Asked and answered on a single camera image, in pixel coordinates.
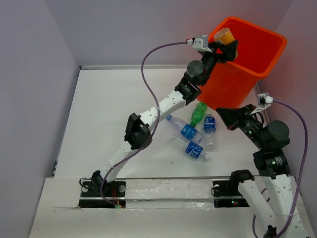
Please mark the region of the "orange juice bottle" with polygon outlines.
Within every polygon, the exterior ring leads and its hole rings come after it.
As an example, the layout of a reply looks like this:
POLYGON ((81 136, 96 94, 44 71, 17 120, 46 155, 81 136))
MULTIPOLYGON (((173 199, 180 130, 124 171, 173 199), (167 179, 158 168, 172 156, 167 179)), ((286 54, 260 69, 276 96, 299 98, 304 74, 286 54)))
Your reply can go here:
POLYGON ((220 43, 223 43, 226 45, 226 44, 234 41, 235 38, 233 37, 229 28, 222 28, 214 34, 213 40, 215 42, 220 42, 220 43))

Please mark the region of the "blue label water bottle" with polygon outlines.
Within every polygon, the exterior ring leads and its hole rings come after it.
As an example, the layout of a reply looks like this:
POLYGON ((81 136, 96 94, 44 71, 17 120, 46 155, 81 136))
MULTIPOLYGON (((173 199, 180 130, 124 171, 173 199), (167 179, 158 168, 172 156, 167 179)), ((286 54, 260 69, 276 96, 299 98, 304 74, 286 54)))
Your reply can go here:
POLYGON ((178 132, 187 140, 193 141, 196 144, 202 141, 203 135, 184 120, 172 115, 168 115, 165 119, 175 132, 178 132))
POLYGON ((191 159, 204 162, 210 159, 210 155, 202 146, 193 141, 183 139, 176 133, 171 136, 169 144, 174 149, 177 149, 179 152, 186 154, 186 156, 190 157, 191 159))
POLYGON ((205 149, 212 151, 216 147, 216 119, 207 111, 203 121, 205 149))

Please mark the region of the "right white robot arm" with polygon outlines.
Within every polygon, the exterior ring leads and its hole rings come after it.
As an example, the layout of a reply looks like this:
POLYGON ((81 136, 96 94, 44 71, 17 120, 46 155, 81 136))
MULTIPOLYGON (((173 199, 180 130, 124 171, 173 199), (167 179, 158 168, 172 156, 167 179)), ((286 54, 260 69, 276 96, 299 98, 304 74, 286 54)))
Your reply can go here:
POLYGON ((258 148, 253 154, 254 164, 265 184, 269 200, 259 191, 255 177, 249 170, 233 171, 229 180, 214 185, 215 197, 241 195, 249 204, 254 222, 259 222, 264 238, 308 238, 297 209, 301 179, 295 190, 291 186, 291 172, 283 148, 290 143, 288 126, 273 120, 264 125, 256 115, 271 103, 242 108, 217 108, 228 130, 240 129, 258 148))

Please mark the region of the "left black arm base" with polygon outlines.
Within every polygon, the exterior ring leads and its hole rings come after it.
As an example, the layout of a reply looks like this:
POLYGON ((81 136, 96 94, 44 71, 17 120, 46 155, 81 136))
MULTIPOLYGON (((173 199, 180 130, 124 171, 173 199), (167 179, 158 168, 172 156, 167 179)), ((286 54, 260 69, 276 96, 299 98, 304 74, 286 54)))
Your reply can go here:
POLYGON ((81 178, 79 180, 81 193, 78 206, 80 208, 107 208, 121 209, 125 208, 125 192, 126 181, 119 180, 111 183, 106 183, 103 188, 103 197, 100 195, 100 190, 95 188, 90 179, 81 178))

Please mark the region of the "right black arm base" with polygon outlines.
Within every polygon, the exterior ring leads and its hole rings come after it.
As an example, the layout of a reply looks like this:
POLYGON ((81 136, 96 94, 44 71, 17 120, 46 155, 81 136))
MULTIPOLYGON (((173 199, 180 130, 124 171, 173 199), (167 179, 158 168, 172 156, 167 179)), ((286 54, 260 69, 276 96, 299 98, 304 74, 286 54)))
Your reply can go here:
POLYGON ((229 180, 214 180, 211 195, 214 197, 214 208, 250 207, 243 195, 232 188, 229 180))

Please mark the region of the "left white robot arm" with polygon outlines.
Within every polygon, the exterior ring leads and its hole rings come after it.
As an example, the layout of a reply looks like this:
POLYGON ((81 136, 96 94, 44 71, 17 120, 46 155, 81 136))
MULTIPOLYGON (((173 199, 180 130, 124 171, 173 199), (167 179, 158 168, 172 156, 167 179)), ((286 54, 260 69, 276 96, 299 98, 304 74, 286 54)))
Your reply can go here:
POLYGON ((97 195, 104 197, 127 161, 151 144, 158 124, 167 115, 185 107, 201 94, 200 87, 206 85, 217 63, 234 61, 238 41, 209 42, 208 39, 196 37, 183 44, 197 50, 202 59, 188 64, 180 82, 163 100, 155 99, 154 107, 139 115, 132 113, 129 116, 120 147, 106 165, 91 176, 92 189, 97 195))

